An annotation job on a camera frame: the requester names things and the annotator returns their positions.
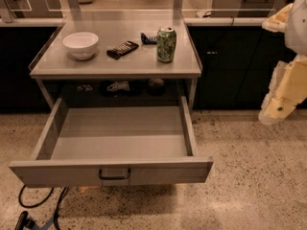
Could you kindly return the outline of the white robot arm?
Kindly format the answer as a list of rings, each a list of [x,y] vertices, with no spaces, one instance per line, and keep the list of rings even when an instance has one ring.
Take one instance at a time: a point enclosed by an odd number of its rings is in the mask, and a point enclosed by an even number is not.
[[[295,0],[262,23],[262,28],[285,35],[285,45],[296,53],[289,63],[279,61],[258,120],[275,125],[307,99],[307,0]]]

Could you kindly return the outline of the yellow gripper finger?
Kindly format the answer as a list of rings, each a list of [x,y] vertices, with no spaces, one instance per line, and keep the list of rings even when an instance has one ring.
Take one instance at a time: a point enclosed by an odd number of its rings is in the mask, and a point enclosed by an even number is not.
[[[289,33],[292,31],[292,7],[293,3],[285,6],[262,23],[262,28],[273,33]]]
[[[307,98],[307,57],[297,55],[289,63],[275,66],[258,120],[263,125],[275,125],[285,120]]]

